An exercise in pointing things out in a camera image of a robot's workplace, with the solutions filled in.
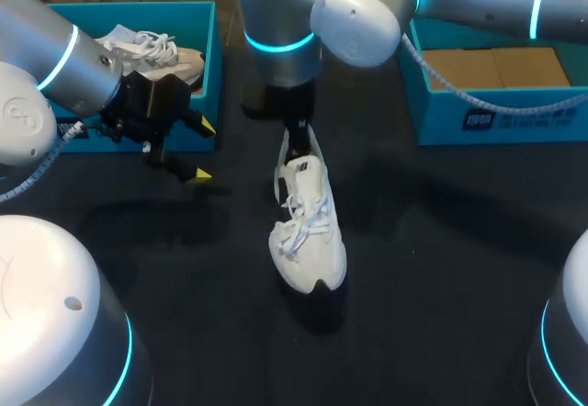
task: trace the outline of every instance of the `blue shoe box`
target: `blue shoe box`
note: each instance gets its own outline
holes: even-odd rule
[[[92,38],[106,36],[117,24],[134,31],[146,30],[175,36],[182,48],[206,53],[206,66],[201,92],[193,94],[190,106],[197,109],[216,129],[222,84],[222,45],[214,2],[121,3],[51,5],[54,11],[77,25]],[[75,115],[52,104],[58,127],[67,129]],[[96,118],[87,118],[89,122]],[[205,139],[178,121],[165,140],[171,152],[211,152],[214,138]],[[142,144],[123,139],[115,143],[89,130],[87,136],[76,138],[65,152],[141,152]]]
[[[571,87],[466,90],[505,107],[537,107],[588,94],[588,47],[514,38],[432,19],[416,19],[407,35],[426,50],[480,50],[527,46],[556,52]],[[515,117],[475,109],[445,90],[434,90],[429,76],[402,46],[401,73],[413,127],[420,145],[588,141],[588,102],[534,116]],[[478,126],[470,126],[475,120]]]

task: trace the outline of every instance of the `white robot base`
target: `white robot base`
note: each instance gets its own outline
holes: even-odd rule
[[[141,339],[90,253],[44,220],[0,217],[0,404],[148,406]]]
[[[537,406],[588,405],[588,232],[572,248],[527,359]]]

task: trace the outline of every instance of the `sneaker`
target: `sneaker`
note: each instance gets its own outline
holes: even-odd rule
[[[314,132],[312,154],[284,164],[288,131],[280,150],[275,181],[283,221],[269,235],[269,250],[284,280],[310,294],[321,282],[331,291],[345,280],[347,258],[327,168]]]
[[[124,75],[137,71],[156,81],[173,73],[193,85],[204,73],[204,54],[178,48],[173,39],[167,34],[135,32],[117,25],[107,36],[96,41],[121,58]]]

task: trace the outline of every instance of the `new balance logo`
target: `new balance logo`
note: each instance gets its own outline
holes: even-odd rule
[[[296,166],[296,173],[298,173],[298,172],[304,172],[308,168],[309,168],[309,164],[308,163],[298,164]]]

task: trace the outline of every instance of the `cardboard box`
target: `cardboard box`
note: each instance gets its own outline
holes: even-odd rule
[[[492,50],[503,87],[570,87],[553,48]]]
[[[414,47],[457,88],[504,107],[541,107],[588,95],[588,47],[515,38],[441,20],[416,19]],[[411,119],[421,145],[588,141],[588,102],[535,115],[474,107],[400,49]]]
[[[491,50],[434,50],[424,51],[423,56],[458,89],[503,87]],[[429,80],[434,90],[445,90],[445,87],[430,75]]]

